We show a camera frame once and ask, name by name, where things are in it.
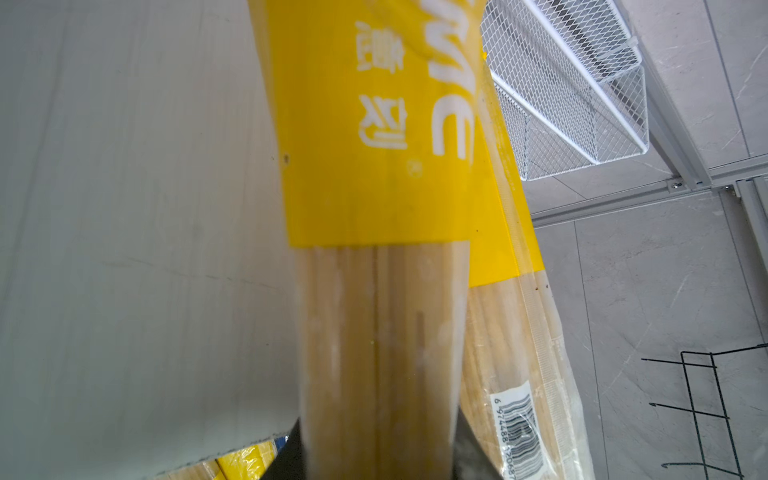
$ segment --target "barcode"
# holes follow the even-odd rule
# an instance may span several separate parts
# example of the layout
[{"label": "barcode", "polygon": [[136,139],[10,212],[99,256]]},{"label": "barcode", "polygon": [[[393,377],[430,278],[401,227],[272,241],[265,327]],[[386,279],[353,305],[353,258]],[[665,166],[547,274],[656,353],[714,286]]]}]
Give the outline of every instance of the barcode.
[{"label": "barcode", "polygon": [[498,445],[504,460],[502,474],[507,480],[540,478],[545,459],[530,385],[526,382],[491,397]]}]

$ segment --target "wire mesh shelf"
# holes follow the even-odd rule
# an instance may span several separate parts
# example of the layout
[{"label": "wire mesh shelf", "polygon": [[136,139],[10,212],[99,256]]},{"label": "wire mesh shelf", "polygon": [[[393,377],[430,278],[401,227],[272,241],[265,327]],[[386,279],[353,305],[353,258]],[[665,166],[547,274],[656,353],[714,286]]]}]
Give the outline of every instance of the wire mesh shelf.
[{"label": "wire mesh shelf", "polygon": [[[716,353],[715,352],[683,351],[683,352],[680,352],[679,362],[676,362],[674,360],[662,360],[662,359],[642,359],[647,362],[672,363],[675,365],[683,366],[683,374],[685,375],[685,386],[688,390],[688,400],[690,402],[690,408],[687,409],[685,407],[665,405],[663,403],[656,403],[656,402],[651,402],[649,405],[652,407],[663,407],[665,409],[673,409],[673,410],[680,410],[682,412],[690,412],[693,415],[693,419],[694,419],[694,428],[696,429],[696,440],[699,442],[699,453],[701,454],[701,462],[668,462],[668,463],[661,464],[663,468],[669,468],[671,466],[686,466],[686,467],[699,466],[703,468],[704,478],[706,478],[707,480],[709,480],[709,477],[710,477],[709,470],[723,472],[729,475],[733,475],[735,477],[744,478],[744,474],[741,471],[741,464],[739,463],[739,454],[736,451],[736,443],[733,441],[733,430],[731,429],[731,424],[730,424],[731,418],[728,416],[728,412],[725,410],[725,399],[723,398],[723,389],[721,388],[723,383],[720,381],[720,375],[722,375],[722,373],[721,374],[717,373],[717,365],[715,365],[715,357],[720,355],[732,355],[734,353],[742,353],[742,352],[747,352],[747,351],[756,350],[756,349],[768,349],[768,343],[761,343],[759,345],[748,346],[747,348],[743,348],[743,349],[727,350],[726,352],[716,352]],[[709,356],[710,363],[709,365],[707,365],[706,363],[698,363],[696,362],[696,360],[694,360],[693,362],[686,362],[685,361],[686,354],[689,356],[689,358],[690,356],[699,356],[699,357]],[[694,393],[690,388],[690,380],[688,379],[688,367],[700,367],[700,368],[703,367],[705,369],[711,369],[711,372],[715,381],[715,385],[717,386],[717,394],[720,397],[720,407],[722,408],[722,411],[723,411],[722,415],[720,413],[704,412],[694,407]],[[704,443],[702,442],[701,430],[699,429],[700,420],[697,418],[697,415],[715,417],[725,421],[726,428],[728,429],[728,437],[730,440],[731,452],[733,453],[733,461],[736,465],[735,472],[733,470],[729,470],[728,468],[717,467],[707,462],[707,457],[704,454]]]},{"label": "wire mesh shelf", "polygon": [[647,152],[642,57],[612,0],[488,0],[482,36],[523,180]]}]

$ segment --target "black wire rack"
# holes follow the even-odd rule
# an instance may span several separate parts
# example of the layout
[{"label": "black wire rack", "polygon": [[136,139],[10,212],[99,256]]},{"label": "black wire rack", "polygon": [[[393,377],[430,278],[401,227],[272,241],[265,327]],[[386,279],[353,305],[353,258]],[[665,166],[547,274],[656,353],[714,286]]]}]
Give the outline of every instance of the black wire rack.
[{"label": "black wire rack", "polygon": [[[672,360],[660,360],[660,359],[643,359],[648,362],[660,362],[660,363],[673,363],[675,365],[682,365],[683,366],[683,374],[685,375],[685,386],[688,389],[688,401],[690,402],[690,408],[685,409],[683,407],[678,406],[672,406],[672,405],[664,405],[663,403],[655,403],[651,402],[650,406],[653,407],[664,407],[665,409],[674,409],[674,410],[682,410],[684,412],[690,412],[693,415],[694,418],[694,426],[696,427],[696,438],[699,442],[699,453],[701,454],[701,462],[671,462],[671,463],[662,463],[661,466],[664,468],[668,468],[671,466],[678,466],[678,465],[694,465],[694,466],[700,466],[704,469],[704,478],[709,480],[710,474],[709,469],[717,470],[719,472],[725,472],[728,474],[731,474],[733,476],[736,476],[738,478],[744,478],[744,475],[741,472],[741,465],[739,463],[739,454],[736,452],[736,443],[733,442],[733,432],[731,431],[730,427],[730,417],[728,416],[728,412],[725,408],[725,400],[723,400],[723,390],[720,388],[720,377],[717,375],[717,365],[715,365],[715,357],[720,355],[726,355],[729,353],[739,353],[739,352],[746,352],[747,350],[755,350],[755,349],[764,349],[768,348],[768,343],[761,343],[759,345],[750,346],[745,349],[736,349],[736,350],[727,350],[726,352],[680,352],[680,361],[674,362]],[[692,363],[692,362],[686,362],[685,356],[686,355],[699,355],[699,356],[709,356],[710,357],[710,364],[707,365],[706,363]],[[720,396],[720,406],[723,408],[723,414],[717,414],[717,413],[711,413],[711,412],[702,412],[700,410],[696,410],[696,407],[694,407],[694,395],[690,391],[690,382],[688,381],[688,367],[701,367],[705,369],[711,369],[712,373],[715,378],[715,385],[717,385],[717,394]],[[701,432],[699,430],[699,420],[697,419],[696,415],[706,415],[710,417],[716,417],[718,419],[725,420],[725,425],[728,428],[728,436],[730,437],[730,447],[733,450],[733,460],[736,462],[736,471],[728,470],[726,468],[716,467],[714,465],[710,465],[707,463],[707,460],[704,458],[704,446],[701,442]]]}]

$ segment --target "yellow tag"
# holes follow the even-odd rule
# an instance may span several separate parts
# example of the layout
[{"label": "yellow tag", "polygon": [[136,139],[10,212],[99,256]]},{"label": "yellow tag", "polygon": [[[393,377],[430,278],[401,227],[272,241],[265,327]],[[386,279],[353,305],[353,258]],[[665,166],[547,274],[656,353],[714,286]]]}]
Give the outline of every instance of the yellow tag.
[{"label": "yellow tag", "polygon": [[475,142],[472,180],[470,287],[501,282],[520,275],[488,146],[481,128],[478,129]]},{"label": "yellow tag", "polygon": [[266,10],[291,245],[467,240],[485,2],[250,7]]}]

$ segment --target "yellow plastic sleeve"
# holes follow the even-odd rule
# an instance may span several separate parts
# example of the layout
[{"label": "yellow plastic sleeve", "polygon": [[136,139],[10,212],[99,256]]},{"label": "yellow plastic sleeve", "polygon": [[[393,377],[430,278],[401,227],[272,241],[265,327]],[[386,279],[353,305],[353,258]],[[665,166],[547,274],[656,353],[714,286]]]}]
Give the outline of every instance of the yellow plastic sleeve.
[{"label": "yellow plastic sleeve", "polygon": [[[475,178],[475,202],[472,204],[474,230],[469,286],[485,285],[544,269],[504,116],[487,66],[480,75],[478,119],[482,132],[478,142],[483,141],[486,149],[476,149],[477,161],[472,173]],[[495,189],[489,186],[486,155]],[[493,201],[490,200],[489,190],[495,194]],[[502,214],[498,212],[499,204]],[[514,266],[498,261],[509,255],[515,258]]]},{"label": "yellow plastic sleeve", "polygon": [[258,480],[275,459],[272,442],[246,447],[216,459],[226,480]]},{"label": "yellow plastic sleeve", "polygon": [[467,240],[485,2],[249,3],[291,245]]}]

